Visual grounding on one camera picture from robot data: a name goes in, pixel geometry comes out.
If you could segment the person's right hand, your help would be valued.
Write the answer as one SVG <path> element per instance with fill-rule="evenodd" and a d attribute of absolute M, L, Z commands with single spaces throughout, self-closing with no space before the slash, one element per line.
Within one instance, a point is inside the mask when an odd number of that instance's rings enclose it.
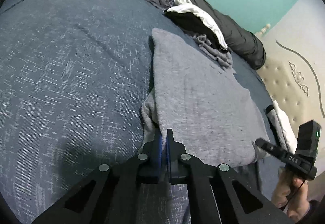
<path fill-rule="evenodd" d="M 271 202 L 277 208 L 285 206 L 287 208 L 286 215 L 295 223 L 298 223 L 310 209 L 307 193 L 307 183 L 283 168 L 280 170 L 278 183 L 272 193 Z"/>

